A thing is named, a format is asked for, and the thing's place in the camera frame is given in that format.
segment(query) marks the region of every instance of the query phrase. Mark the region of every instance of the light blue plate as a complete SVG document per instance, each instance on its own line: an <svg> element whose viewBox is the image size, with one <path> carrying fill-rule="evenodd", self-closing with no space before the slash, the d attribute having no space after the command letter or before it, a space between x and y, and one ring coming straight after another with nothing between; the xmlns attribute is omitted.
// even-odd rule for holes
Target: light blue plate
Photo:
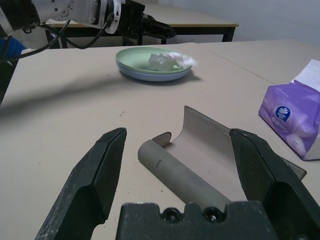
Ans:
<svg viewBox="0 0 320 240"><path fill-rule="evenodd" d="M139 79L139 80L149 81L149 82L173 81L173 80L180 79L180 78L184 77L191 70L191 68L189 68L183 72L159 75L159 74L147 74L147 73L132 71L130 69L126 69L123 66L119 65L118 62L116 62L116 65L118 66L120 71L123 72L125 75L128 75L129 77L132 77L134 79Z"/></svg>

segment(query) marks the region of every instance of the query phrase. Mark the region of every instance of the plate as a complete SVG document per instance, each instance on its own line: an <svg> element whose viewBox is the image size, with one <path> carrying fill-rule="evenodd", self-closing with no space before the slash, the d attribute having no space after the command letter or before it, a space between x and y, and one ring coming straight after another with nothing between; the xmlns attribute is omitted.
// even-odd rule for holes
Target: plate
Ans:
<svg viewBox="0 0 320 240"><path fill-rule="evenodd" d="M160 47L148 47L148 46L139 46L126 48L119 51L115 60L118 66L123 67L124 69L150 75L172 75L178 74L191 69L192 66L188 67L178 67L175 66L171 71L157 71L154 66L149 64L149 59L151 54L163 54L167 52L175 52L169 49L160 48Z"/></svg>
<svg viewBox="0 0 320 240"><path fill-rule="evenodd" d="M139 79L143 81L149 81L149 82L167 82L167 81L173 81L176 79L180 79L188 74L188 72L191 70L186 69L185 71L178 72L178 73L172 73L172 74L147 74L142 72L137 72L134 70L126 69L122 67L118 62L116 63L118 68L121 72L128 75L129 77L132 77L134 79Z"/></svg>

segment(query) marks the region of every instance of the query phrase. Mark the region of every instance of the gray cylinder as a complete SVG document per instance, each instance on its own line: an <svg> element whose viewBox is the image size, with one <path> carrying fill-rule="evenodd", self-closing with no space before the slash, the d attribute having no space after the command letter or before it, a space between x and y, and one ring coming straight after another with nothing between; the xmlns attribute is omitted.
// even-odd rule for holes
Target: gray cylinder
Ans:
<svg viewBox="0 0 320 240"><path fill-rule="evenodd" d="M153 140L146 141L140 147L138 159L186 204L197 203L202 210L216 207L223 212L225 205L230 202Z"/></svg>

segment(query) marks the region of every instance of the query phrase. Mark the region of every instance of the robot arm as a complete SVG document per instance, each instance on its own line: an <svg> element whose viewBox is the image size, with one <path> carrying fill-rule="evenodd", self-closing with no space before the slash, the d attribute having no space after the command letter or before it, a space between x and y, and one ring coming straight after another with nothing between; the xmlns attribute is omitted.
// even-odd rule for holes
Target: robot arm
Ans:
<svg viewBox="0 0 320 240"><path fill-rule="evenodd" d="M143 4L131 0L0 0L0 38L17 30L28 34L49 19L73 20L102 29L111 13L113 21L105 30L109 34L119 30L125 37L142 34L159 39L176 35L170 26L155 21L144 10Z"/></svg>

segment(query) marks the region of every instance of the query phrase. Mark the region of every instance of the screw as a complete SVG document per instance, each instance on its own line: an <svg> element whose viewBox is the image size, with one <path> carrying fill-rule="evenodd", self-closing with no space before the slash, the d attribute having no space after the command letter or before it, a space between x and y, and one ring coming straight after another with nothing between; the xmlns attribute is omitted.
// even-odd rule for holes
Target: screw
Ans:
<svg viewBox="0 0 320 240"><path fill-rule="evenodd" d="M294 238L294 240L309 240L309 237L304 234L299 234Z"/></svg>
<svg viewBox="0 0 320 240"><path fill-rule="evenodd" d="M182 220L182 215L176 208L167 208L162 213L162 217L165 222L170 224L176 224Z"/></svg>
<svg viewBox="0 0 320 240"><path fill-rule="evenodd" d="M216 207L207 207L203 216L211 223L220 223L224 220L223 213Z"/></svg>

